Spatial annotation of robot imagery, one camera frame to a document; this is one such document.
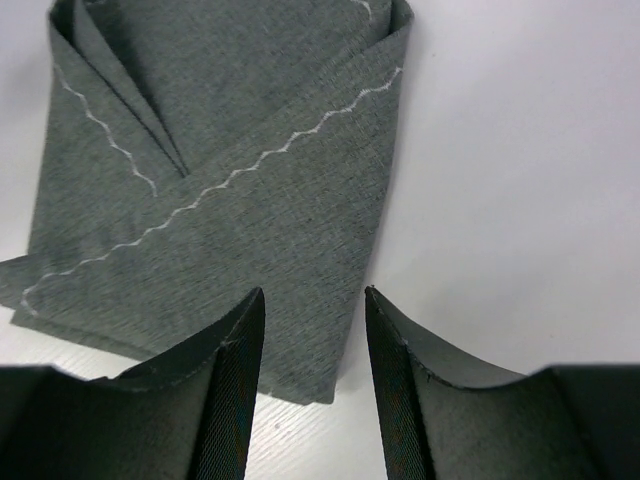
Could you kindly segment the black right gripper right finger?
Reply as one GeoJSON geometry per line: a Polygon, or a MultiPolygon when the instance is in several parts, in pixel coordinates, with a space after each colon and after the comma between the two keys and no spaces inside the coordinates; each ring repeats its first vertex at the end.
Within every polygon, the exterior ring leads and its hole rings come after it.
{"type": "Polygon", "coordinates": [[[371,287],[365,321],[389,478],[638,477],[637,365],[521,375],[435,335],[371,287]]]}

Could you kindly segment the grey cloth napkin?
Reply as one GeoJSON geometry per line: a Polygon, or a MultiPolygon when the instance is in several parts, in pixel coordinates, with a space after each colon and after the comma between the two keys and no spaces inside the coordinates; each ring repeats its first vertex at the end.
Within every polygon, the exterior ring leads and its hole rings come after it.
{"type": "Polygon", "coordinates": [[[15,325],[143,361],[261,288],[258,389],[329,404],[391,173],[404,1],[57,1],[15,325]]]}

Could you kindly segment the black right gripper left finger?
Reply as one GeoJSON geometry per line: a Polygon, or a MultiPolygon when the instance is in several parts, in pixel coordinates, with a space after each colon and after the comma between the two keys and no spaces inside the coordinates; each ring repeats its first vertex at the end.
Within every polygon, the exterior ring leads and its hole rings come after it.
{"type": "Polygon", "coordinates": [[[264,340],[264,295],[115,378],[1,370],[5,479],[241,479],[264,340]]]}

